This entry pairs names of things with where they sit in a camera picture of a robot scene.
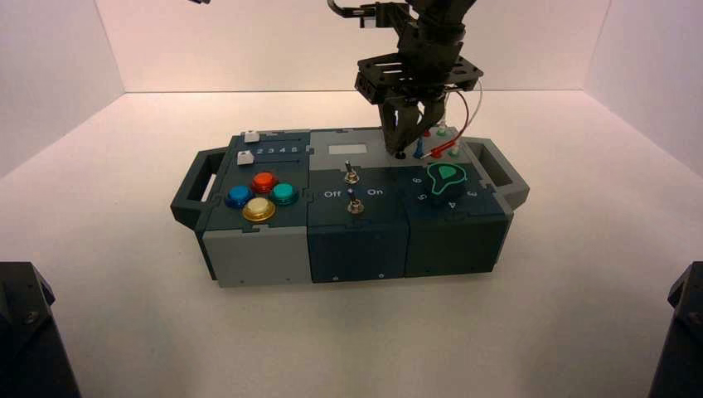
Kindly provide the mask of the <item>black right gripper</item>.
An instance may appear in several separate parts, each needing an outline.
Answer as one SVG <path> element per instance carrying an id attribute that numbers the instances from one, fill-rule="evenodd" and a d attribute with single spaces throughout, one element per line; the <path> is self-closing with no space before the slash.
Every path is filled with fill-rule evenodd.
<path id="1" fill-rule="evenodd" d="M 483 76 L 460 55 L 464 33 L 407 24 L 399 30 L 397 52 L 357 62 L 356 90 L 369 103 L 379 104 L 389 154 L 403 153 L 443 118 L 445 96 L 438 96 L 440 91 L 472 90 Z M 412 101 L 386 101 L 399 97 Z"/>

